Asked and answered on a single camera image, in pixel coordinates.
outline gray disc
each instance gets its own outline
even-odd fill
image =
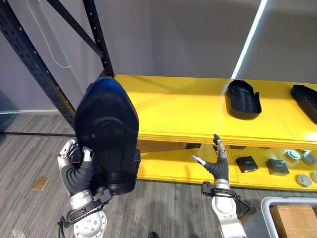
[[[312,176],[313,181],[317,182],[317,172],[312,172],[311,176]]]
[[[313,184],[311,178],[305,174],[297,175],[296,181],[300,186],[308,187]]]
[[[302,160],[308,165],[313,165],[316,163],[316,158],[312,156],[309,152],[305,152],[303,154]]]
[[[288,150],[286,151],[285,155],[292,161],[297,161],[301,159],[301,155],[295,150]]]

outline diagonal metal brace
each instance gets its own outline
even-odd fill
[[[101,49],[104,57],[101,59],[101,62],[104,67],[104,74],[106,76],[114,76],[110,56],[106,47],[103,31],[100,26],[98,13],[96,10],[96,5],[94,0],[83,0],[83,4],[86,10],[86,14],[89,20],[89,24],[91,27],[91,30],[94,35],[95,42],[97,46]]]
[[[42,90],[74,127],[75,109],[39,56],[7,0],[0,1],[0,30]]]
[[[75,18],[67,11],[59,0],[47,0],[48,3],[61,15],[62,18],[77,32],[77,34],[96,52],[96,54],[103,58],[104,55],[95,42],[89,37],[86,31],[78,24]]]

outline yellow shelf board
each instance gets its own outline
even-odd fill
[[[230,79],[116,75],[140,121],[139,139],[317,149],[317,125],[290,96],[293,84],[246,80],[260,91],[262,113],[240,120],[226,110]],[[316,84],[304,84],[317,90]]]
[[[229,180],[232,186],[317,191],[315,182],[310,187],[301,187],[296,182],[296,175],[307,174],[310,176],[311,172],[317,171],[317,164],[309,166],[303,161],[291,162],[284,155],[286,149],[247,147],[243,150],[236,150],[227,146],[226,150],[229,161]],[[216,162],[216,155],[210,145],[204,145],[202,150],[185,149],[141,153],[137,178],[188,183],[213,182],[213,176],[191,159],[192,154],[199,154],[210,162]],[[254,172],[241,173],[235,160],[243,156],[252,156],[259,169]],[[271,158],[285,160],[290,174],[287,176],[270,175],[265,162]]]
[[[247,147],[243,150],[231,149],[230,153],[234,160],[239,183],[247,187],[276,188],[286,190],[317,190],[317,183],[312,186],[302,187],[296,182],[296,176],[306,174],[311,177],[311,172],[317,171],[317,163],[307,165],[302,160],[291,161],[285,156],[287,149],[271,148],[263,149],[257,147]],[[259,169],[254,172],[242,173],[235,160],[239,157],[252,156]],[[266,166],[268,159],[284,160],[290,174],[286,176],[270,175]]]
[[[141,153],[141,163],[137,178],[193,183],[213,181],[213,176],[191,158],[192,154],[198,154],[198,152],[199,149],[184,149]],[[238,182],[231,155],[228,156],[230,161],[230,181]],[[214,152],[211,154],[210,159],[216,160]]]

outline white bin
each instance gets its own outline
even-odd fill
[[[278,238],[269,208],[276,205],[310,205],[317,207],[317,198],[308,197],[266,197],[261,202],[261,210],[250,216],[243,227],[248,238]]]

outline black plastic cover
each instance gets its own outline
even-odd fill
[[[205,195],[205,196],[212,196],[212,190],[214,189],[214,186],[206,181],[206,182],[203,182],[202,184],[202,195]]]
[[[259,92],[243,80],[233,80],[226,93],[228,113],[238,119],[254,119],[261,112]]]
[[[304,85],[293,85],[291,95],[308,115],[317,124],[317,92]]]
[[[139,120],[124,89],[111,77],[91,84],[74,117],[77,141],[94,152],[91,191],[106,186],[112,195],[135,187],[140,163]]]

